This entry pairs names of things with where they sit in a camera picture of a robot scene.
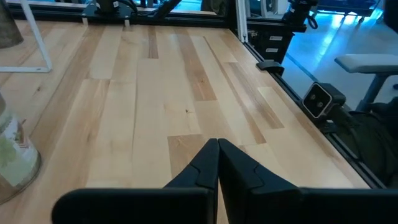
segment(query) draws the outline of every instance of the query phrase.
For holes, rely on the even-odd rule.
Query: gray chair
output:
[[[376,74],[368,92],[356,108],[369,111],[384,82],[391,75],[398,75],[398,56],[389,54],[348,54],[337,57],[335,62],[348,73]]]

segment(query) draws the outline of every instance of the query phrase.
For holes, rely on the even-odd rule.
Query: white metal frame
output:
[[[245,0],[236,0],[236,15],[238,20],[238,38],[242,43],[248,43],[248,18],[246,15]]]
[[[30,6],[27,0],[21,0],[21,6],[22,9],[24,10],[30,28],[32,28],[33,34],[37,41],[37,45],[39,46],[40,52],[42,53],[43,59],[47,67],[0,67],[0,72],[48,73],[52,69],[52,63],[49,54],[45,49],[43,38],[40,34],[39,28],[37,27],[32,10],[30,10]]]

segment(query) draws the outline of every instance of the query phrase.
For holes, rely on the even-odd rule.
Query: wooden table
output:
[[[0,63],[39,63],[18,26],[25,42],[0,51]],[[49,223],[56,199],[77,188],[162,187],[208,138],[229,139],[299,186],[367,187],[229,30],[39,27],[54,70],[3,73],[0,85],[43,168],[0,207],[2,223]]]

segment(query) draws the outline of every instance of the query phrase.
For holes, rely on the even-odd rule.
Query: wood grain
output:
[[[1,223],[50,223],[57,198],[79,187],[163,187],[209,138],[300,186],[368,187],[229,30],[38,23],[54,70],[0,84],[43,166],[0,206]],[[32,49],[0,61],[42,63]]]

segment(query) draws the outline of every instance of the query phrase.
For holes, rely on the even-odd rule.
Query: tiled floor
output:
[[[361,17],[319,14],[319,28],[308,28],[304,34],[296,34],[289,47],[283,66],[284,78],[300,95],[306,92],[312,80],[293,61],[298,62],[320,82],[334,85],[347,97],[347,105],[355,108],[365,96],[374,75],[349,74],[334,62],[343,54],[398,54],[398,34],[376,19],[381,11],[374,12],[362,24]],[[398,96],[392,85],[398,77],[390,77],[376,101],[388,102]]]

